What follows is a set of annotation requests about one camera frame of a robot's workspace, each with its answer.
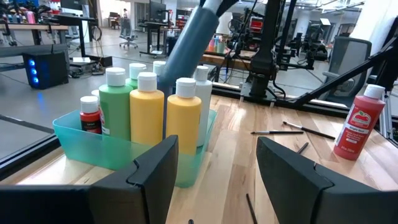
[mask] computer tower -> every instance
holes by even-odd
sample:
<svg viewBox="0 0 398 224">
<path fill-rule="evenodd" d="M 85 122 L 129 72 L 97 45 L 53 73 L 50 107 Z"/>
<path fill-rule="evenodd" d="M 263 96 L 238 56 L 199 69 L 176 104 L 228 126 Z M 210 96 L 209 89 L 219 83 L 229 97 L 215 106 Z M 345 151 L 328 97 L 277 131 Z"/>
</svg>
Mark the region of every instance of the computer tower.
<svg viewBox="0 0 398 224">
<path fill-rule="evenodd" d="M 27 80 L 32 88 L 44 90 L 68 83 L 68 68 L 64 52 L 23 54 Z"/>
</svg>

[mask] plastic bin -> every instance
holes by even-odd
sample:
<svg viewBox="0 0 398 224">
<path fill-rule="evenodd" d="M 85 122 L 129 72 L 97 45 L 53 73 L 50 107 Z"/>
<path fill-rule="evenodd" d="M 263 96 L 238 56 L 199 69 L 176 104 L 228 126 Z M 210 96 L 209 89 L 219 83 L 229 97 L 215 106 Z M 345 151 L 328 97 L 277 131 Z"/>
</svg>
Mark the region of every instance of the plastic bin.
<svg viewBox="0 0 398 224">
<path fill-rule="evenodd" d="M 177 187 L 190 187 L 195 183 L 215 119 L 216 112 L 210 110 L 205 144 L 197 147 L 195 156 L 179 154 L 175 181 Z M 55 119 L 53 126 L 68 159 L 111 170 L 124 167 L 151 148 L 123 139 L 82 131 L 78 110 Z"/>
</svg>

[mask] blue led light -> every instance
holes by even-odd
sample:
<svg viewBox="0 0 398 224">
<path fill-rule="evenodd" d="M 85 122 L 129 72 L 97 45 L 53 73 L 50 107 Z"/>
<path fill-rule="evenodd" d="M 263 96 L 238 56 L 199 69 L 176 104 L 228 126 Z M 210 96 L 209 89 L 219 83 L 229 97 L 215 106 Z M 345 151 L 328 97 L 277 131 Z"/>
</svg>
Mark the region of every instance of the blue led light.
<svg viewBox="0 0 398 224">
<path fill-rule="evenodd" d="M 35 66 L 35 64 L 36 64 L 35 61 L 33 61 L 32 59 L 29 60 L 29 65 L 30 66 Z"/>
</svg>

